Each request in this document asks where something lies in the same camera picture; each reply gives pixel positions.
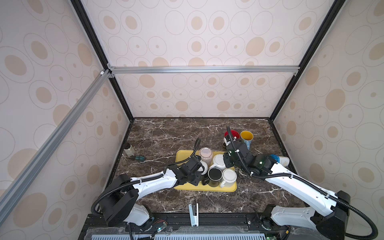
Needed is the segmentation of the black mug red inside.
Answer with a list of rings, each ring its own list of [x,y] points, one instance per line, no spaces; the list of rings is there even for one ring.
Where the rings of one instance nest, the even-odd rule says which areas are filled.
[[[202,185],[210,186],[212,188],[218,187],[221,184],[222,177],[222,170],[217,167],[210,168],[208,172],[203,175]]]

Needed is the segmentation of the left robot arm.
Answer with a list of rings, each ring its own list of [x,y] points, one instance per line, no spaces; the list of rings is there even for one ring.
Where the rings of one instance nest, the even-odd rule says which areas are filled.
[[[172,189],[187,183],[198,186],[203,171],[207,170],[197,156],[201,139],[194,144],[192,154],[183,161],[171,163],[156,174],[145,177],[129,177],[122,174],[116,178],[93,202],[93,215],[103,217],[109,227],[120,223],[137,226],[151,225],[153,215],[145,206],[137,204],[143,197],[164,189]]]

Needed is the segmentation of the pink mug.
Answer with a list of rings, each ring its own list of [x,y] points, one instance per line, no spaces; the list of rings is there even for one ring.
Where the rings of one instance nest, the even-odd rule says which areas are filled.
[[[201,148],[199,151],[199,155],[201,156],[201,159],[203,162],[205,162],[208,167],[212,165],[212,160],[213,160],[213,151],[210,148],[204,147]]]

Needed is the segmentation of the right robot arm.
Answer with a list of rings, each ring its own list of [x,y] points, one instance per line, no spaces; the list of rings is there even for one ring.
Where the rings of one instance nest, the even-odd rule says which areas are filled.
[[[266,231],[278,226],[296,226],[318,231],[329,240],[374,240],[379,231],[376,224],[350,204],[349,194],[321,188],[284,167],[271,155],[253,155],[243,140],[236,140],[227,127],[224,162],[227,168],[237,167],[254,179],[267,181],[291,193],[307,204],[305,208],[267,205],[257,223]],[[347,233],[350,212],[360,216],[371,227],[365,236]]]

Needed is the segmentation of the white ribbed mug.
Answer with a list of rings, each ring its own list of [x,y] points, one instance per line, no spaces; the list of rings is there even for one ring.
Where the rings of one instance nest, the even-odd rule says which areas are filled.
[[[223,154],[217,154],[213,157],[210,169],[211,168],[218,168],[221,171],[224,171],[227,168],[225,161],[224,161],[224,155]]]

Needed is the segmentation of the white bottom dark mug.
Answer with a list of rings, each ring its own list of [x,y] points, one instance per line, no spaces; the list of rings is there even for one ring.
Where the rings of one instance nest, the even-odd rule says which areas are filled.
[[[207,163],[205,161],[201,161],[201,166],[198,169],[198,173],[200,173],[201,175],[205,175],[208,172],[208,170],[209,170],[209,167]]]

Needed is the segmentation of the blue butterfly mug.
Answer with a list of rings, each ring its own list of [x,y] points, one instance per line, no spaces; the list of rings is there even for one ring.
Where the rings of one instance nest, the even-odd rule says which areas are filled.
[[[251,133],[250,131],[242,131],[240,133],[240,136],[241,136],[241,139],[244,141],[244,143],[246,144],[247,146],[247,149],[250,150],[251,148],[251,143],[254,139],[254,135],[253,133]]]

